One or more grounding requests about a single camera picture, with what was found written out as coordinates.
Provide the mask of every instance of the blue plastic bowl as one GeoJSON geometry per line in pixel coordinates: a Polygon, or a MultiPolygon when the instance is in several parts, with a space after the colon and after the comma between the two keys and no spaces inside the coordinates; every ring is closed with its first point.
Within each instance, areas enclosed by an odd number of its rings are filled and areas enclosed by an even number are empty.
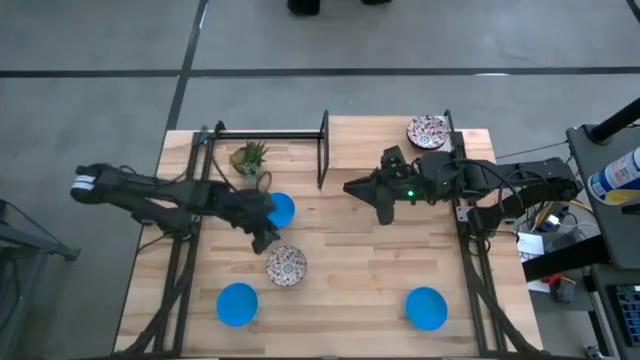
{"type": "Polygon", "coordinates": [[[296,205],[293,203],[291,196],[285,193],[271,193],[271,200],[273,200],[276,209],[270,212],[267,218],[278,229],[282,229],[293,220],[293,215],[296,213],[296,205]]]}
{"type": "Polygon", "coordinates": [[[409,293],[406,311],[409,321],[424,331],[438,330],[447,321],[447,303],[430,287],[419,287],[409,293]]]}
{"type": "Polygon", "coordinates": [[[216,311],[225,325],[246,325],[258,311],[258,294],[245,283],[231,284],[218,295],[216,311]]]}

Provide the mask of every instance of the spray can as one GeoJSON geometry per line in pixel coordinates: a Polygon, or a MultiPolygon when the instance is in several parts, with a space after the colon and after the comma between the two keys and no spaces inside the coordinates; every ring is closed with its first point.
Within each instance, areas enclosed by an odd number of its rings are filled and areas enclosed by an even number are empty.
{"type": "Polygon", "coordinates": [[[640,198],[640,147],[589,176],[587,188],[607,205],[640,198]]]}

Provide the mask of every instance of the patterned ceramic bowl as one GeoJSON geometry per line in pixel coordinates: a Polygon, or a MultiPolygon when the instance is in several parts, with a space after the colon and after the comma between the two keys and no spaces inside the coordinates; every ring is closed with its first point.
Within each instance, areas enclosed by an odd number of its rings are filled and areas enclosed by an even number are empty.
{"type": "Polygon", "coordinates": [[[278,286],[293,286],[307,272],[307,258],[295,246],[281,246],[267,259],[267,275],[278,286]]]}
{"type": "Polygon", "coordinates": [[[449,139],[449,126],[441,116],[416,116],[407,125],[407,137],[421,149],[435,150],[449,139]]]}

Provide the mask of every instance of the potted plant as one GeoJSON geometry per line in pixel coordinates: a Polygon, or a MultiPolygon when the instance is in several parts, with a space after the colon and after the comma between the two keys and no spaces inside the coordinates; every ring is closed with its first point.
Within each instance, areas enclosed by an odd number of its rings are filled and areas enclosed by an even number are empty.
{"type": "Polygon", "coordinates": [[[249,186],[256,187],[260,176],[260,167],[265,162],[264,154],[269,148],[265,148],[266,142],[247,141],[247,143],[229,156],[229,163],[242,174],[249,186]]]}

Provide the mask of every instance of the wooden table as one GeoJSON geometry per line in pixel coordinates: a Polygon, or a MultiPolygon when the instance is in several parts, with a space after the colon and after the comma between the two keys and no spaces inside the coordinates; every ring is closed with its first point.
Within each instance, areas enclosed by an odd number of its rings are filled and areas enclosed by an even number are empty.
{"type": "MultiPolygon", "coordinates": [[[[219,219],[204,219],[183,356],[477,354],[451,205],[397,203],[395,222],[380,226],[372,207],[342,191],[345,181],[379,166],[386,147],[400,144],[408,160],[419,156],[405,137],[409,119],[331,117],[329,171],[322,190],[316,185],[315,141],[268,141],[265,170],[273,174],[270,191],[287,192],[296,202],[293,223],[269,250],[279,245],[300,248],[309,263],[307,275],[293,288],[274,285],[265,274],[271,251],[255,255],[251,239],[242,231],[219,219]],[[242,328],[223,325],[215,312],[218,294],[234,282],[248,283],[259,294],[258,314],[242,328]],[[404,301],[418,286],[436,288],[447,301],[449,319],[438,331],[422,332],[407,321],[404,301]]],[[[495,161],[487,130],[462,132],[469,158],[495,161]]],[[[191,131],[167,134],[159,176],[172,178],[183,171],[191,138],[191,131]]],[[[228,158],[242,144],[217,140],[214,151],[237,185],[242,179],[228,158]]],[[[219,176],[212,173],[212,178],[219,176]]],[[[159,230],[146,229],[141,244],[158,235],[159,230]]],[[[170,244],[163,240],[137,257],[116,350],[131,344],[158,309],[170,244]]],[[[527,340],[541,348],[513,237],[493,238],[489,255],[499,303],[527,340]]],[[[168,337],[173,336],[174,318],[168,337]]],[[[483,319],[490,335],[486,309],[483,319]]]]}

